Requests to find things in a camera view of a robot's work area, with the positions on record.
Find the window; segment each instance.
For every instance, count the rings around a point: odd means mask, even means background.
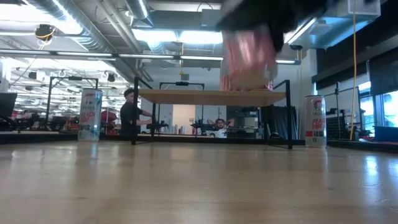
[[[371,96],[361,98],[361,109],[365,110],[363,113],[363,127],[365,130],[374,130],[374,109],[373,109],[373,98]]]
[[[383,123],[385,127],[398,127],[398,91],[383,94]]]

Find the person's arm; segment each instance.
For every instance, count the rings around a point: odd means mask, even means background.
[[[216,124],[216,123],[210,119],[207,119],[207,124]]]
[[[152,114],[151,114],[150,112],[147,112],[147,111],[144,111],[144,110],[142,110],[141,115],[143,115],[143,116],[148,116],[148,117],[151,117],[151,116],[152,116]]]
[[[146,121],[137,120],[137,123],[136,123],[137,126],[141,126],[141,125],[145,125],[145,124],[152,124],[152,119],[148,119]]]
[[[235,119],[229,119],[226,122],[227,127],[233,127],[235,125]]]

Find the wooden table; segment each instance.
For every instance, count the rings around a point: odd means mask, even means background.
[[[139,89],[139,82],[144,84],[149,89]],[[274,104],[280,100],[286,98],[286,107],[291,107],[290,101],[290,80],[284,80],[280,84],[276,85],[274,89],[284,85],[284,92],[276,91],[206,91],[206,90],[154,90],[149,84],[139,77],[134,78],[134,107],[137,108],[138,95],[142,98],[153,103],[152,106],[152,122],[155,122],[156,104],[170,104],[170,105],[225,105],[225,106],[256,106],[263,107]],[[292,141],[292,113],[291,110],[287,110],[287,140],[286,144],[288,148],[293,147]],[[179,137],[169,137],[167,141],[181,142],[185,141]],[[165,141],[165,138],[161,136],[155,136],[155,130],[151,129],[150,141]],[[236,144],[236,139],[216,139],[220,140],[220,143],[231,143]],[[136,144],[137,133],[133,132],[131,144]],[[253,139],[251,144],[265,144],[267,139]]]
[[[274,91],[201,90],[139,90],[139,95],[157,104],[226,106],[268,106],[286,97]]]

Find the black shirt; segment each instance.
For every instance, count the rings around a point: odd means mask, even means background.
[[[133,126],[130,123],[133,120],[132,112],[134,110],[134,105],[129,102],[125,102],[125,104],[120,109],[120,118],[122,123],[122,128],[120,130],[120,135],[122,136],[131,136]],[[138,113],[136,119],[139,120],[139,116],[142,114],[142,110],[138,108]],[[136,126],[137,134],[141,133],[141,126]]]

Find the desk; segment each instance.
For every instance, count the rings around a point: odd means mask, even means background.
[[[149,89],[139,89],[139,82]],[[276,85],[274,89],[285,84],[285,92],[276,91],[201,91],[201,90],[154,90],[139,77],[134,78],[134,112],[137,115],[138,95],[150,101],[152,106],[152,122],[155,122],[156,104],[177,104],[177,105],[226,105],[226,106],[256,106],[263,107],[276,103],[286,98],[286,106],[291,107],[290,102],[290,80],[285,80]],[[292,117],[291,110],[287,113],[288,148],[292,148]],[[156,141],[155,130],[151,129],[151,139]],[[135,130],[132,135],[131,144],[136,144],[137,134]]]

